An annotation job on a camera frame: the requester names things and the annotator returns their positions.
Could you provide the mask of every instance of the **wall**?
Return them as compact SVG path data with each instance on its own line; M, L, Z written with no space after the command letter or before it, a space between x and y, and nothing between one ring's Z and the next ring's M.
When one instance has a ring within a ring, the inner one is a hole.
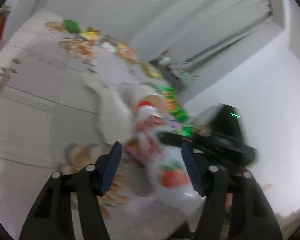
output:
M205 62L202 67L192 73L192 75L199 77L189 87L178 94L179 100L185 103L191 98L196 98L203 90L226 76L247 58L255 55L282 31L282 27L278 26L275 22L270 22L257 32L243 38L208 62Z
M21 25L33 14L33 6L37 0L7 0L13 6L4 30L4 39L7 41Z
M248 144L259 153L250 169L260 184L272 185L266 197L274 211L288 215L300 208L300 59L289 49L300 9L284 4L286 30L185 107L192 115L218 103L239 109Z

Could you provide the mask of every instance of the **snack food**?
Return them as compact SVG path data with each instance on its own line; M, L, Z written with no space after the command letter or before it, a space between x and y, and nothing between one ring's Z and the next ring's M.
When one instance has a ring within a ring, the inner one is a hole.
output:
M163 89L163 95L167 99L167 108L170 114L172 114L180 123L187 121L189 119L189 115L177 100L175 89L170 87L163 87Z
M162 79L163 78L163 76L162 76L161 72L159 71L159 69L157 69L155 66L151 65L148 62L142 61L140 63L140 67L143 69L143 71L145 72L145 74L148 77L157 78L157 79Z
M135 130L142 159L147 163L154 158L154 155L162 153L156 131L160 130L166 123L151 102L141 101L137 108Z
M82 62L91 62L98 58L90 41L64 38L59 44L66 50L67 54L73 58L80 58Z
M10 6L6 6L6 5L2 5L0 8L0 21L4 20L5 17L8 16L8 14L10 13Z
M118 43L117 56L127 60L129 63L135 64L138 61L137 52L125 43Z
M85 32L81 33L81 36L88 41L98 43L101 36L101 31L92 27L88 27Z
M44 25L45 27L49 28L49 31L56 31L56 32L66 32L66 28L63 26L62 23L58 22L47 22Z
M81 28L80 28L79 24L73 20L64 19L63 25L64 25L65 29L70 33L78 34L81 32Z
M100 47L111 53L117 52L117 46L118 42L115 38L111 37L110 35L104 35L100 41Z

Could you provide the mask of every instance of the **snack package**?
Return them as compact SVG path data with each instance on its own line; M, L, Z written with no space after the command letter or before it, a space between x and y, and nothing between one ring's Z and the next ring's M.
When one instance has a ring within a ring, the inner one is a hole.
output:
M4 20L10 13L10 6L2 5L0 8L0 21Z
M151 65L150 63L147 63L145 61L142 61L140 63L140 67L143 69L144 73L151 78L157 78L162 79L163 76L159 69L157 69L155 66Z
M137 52L125 43L118 43L117 56L127 60L129 63L136 64L138 61Z
M44 26L47 27L51 32L61 32L61 33L67 32L66 28L63 26L63 23L46 22Z
M167 99L167 107L170 114L172 114L178 122L186 122L189 119L189 115L177 100L175 89L170 87L163 87L163 89L163 96Z
M160 143L157 134L169 131L170 126L151 102L138 104L135 130L139 144L137 159L145 165L157 201L191 215L202 198L192 187L181 149Z
M67 20L64 19L63 20L63 25L66 28L66 30L70 33L80 33L81 32L81 28L79 26L79 24L73 20Z
M130 141L123 145L123 150L130 155L132 155L137 161L139 161L141 164L144 164L146 160L143 158L140 146L138 143L138 140Z
M97 59L97 55L89 41L83 39L63 38L59 45L66 50L66 53L73 57L79 58L82 62L88 63Z
M81 33L81 36L88 41L98 43L101 36L101 31L92 27L88 27L85 32Z
M104 35L99 44L101 48L111 53L116 53L118 50L118 42L115 38L111 37L110 35Z

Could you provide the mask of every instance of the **green led light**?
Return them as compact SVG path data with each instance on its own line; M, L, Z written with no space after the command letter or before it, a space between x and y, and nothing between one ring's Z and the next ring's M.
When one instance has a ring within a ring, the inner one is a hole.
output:
M240 115L234 114L234 113L230 113L232 116L236 117L236 118L240 118Z

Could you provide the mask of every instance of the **paper cup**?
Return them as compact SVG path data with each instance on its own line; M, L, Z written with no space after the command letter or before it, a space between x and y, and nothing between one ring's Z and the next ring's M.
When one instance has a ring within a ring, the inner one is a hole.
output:
M136 105L141 101L149 101L159 114L168 114L166 98L159 95L156 90L148 85L136 85L132 92L131 108L135 112Z

